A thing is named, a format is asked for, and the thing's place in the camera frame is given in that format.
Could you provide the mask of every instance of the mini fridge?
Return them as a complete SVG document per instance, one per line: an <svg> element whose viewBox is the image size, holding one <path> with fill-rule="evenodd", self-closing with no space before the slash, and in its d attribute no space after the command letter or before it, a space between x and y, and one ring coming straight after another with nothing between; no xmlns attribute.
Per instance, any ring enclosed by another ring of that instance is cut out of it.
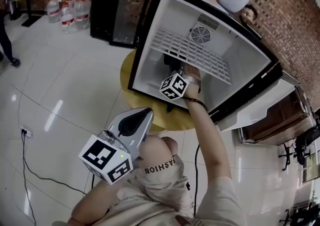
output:
<svg viewBox="0 0 320 226"><path fill-rule="evenodd" d="M186 109L159 92L166 60L200 70L200 95L221 130L263 119L269 107L299 85L274 54L215 0L151 0L129 89Z"/></svg>

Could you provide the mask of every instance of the black hair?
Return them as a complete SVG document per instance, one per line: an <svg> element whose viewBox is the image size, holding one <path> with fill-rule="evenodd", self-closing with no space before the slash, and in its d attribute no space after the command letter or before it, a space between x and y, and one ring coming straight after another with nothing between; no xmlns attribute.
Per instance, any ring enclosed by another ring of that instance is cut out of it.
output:
<svg viewBox="0 0 320 226"><path fill-rule="evenodd" d="M256 10L251 4L246 5L245 8L248 8L248 9L250 9L250 10L253 11L253 14L254 14L254 17L255 17L254 20L256 20L257 17L258 17L258 12L257 12L257 10Z"/></svg>

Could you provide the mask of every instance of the wooden table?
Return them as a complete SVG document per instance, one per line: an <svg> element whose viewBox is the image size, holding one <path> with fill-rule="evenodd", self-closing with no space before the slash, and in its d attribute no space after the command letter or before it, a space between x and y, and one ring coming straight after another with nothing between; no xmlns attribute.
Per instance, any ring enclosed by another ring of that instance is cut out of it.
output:
<svg viewBox="0 0 320 226"><path fill-rule="evenodd" d="M153 109L154 119L150 132L160 132L163 130L184 131L193 129L195 126L188 112L179 108L174 108L169 114L167 114L166 103L128 90L129 78L135 54L136 50L130 52L121 66L121 88L126 100L132 108L150 107Z"/></svg>
<svg viewBox="0 0 320 226"><path fill-rule="evenodd" d="M12 2L19 2L19 1L22 1L22 0L12 0ZM41 16L32 15L31 14L31 7L30 7L30 0L25 0L25 2L26 2L26 10L27 10L29 18L25 22L22 23L22 26L28 28L34 22L36 22L39 18L41 18Z"/></svg>

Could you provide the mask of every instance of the round wooden table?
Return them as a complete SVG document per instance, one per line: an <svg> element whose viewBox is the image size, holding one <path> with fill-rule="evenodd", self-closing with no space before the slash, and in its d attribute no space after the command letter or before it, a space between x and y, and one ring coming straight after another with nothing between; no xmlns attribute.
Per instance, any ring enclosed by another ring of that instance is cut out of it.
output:
<svg viewBox="0 0 320 226"><path fill-rule="evenodd" d="M182 109L174 108L167 114L167 104L147 97L140 93L128 90L129 78L134 62L136 50L130 52L121 66L120 81L124 96L132 108L150 107L153 110L153 124L150 132L185 131L193 129L194 123L190 114Z"/></svg>

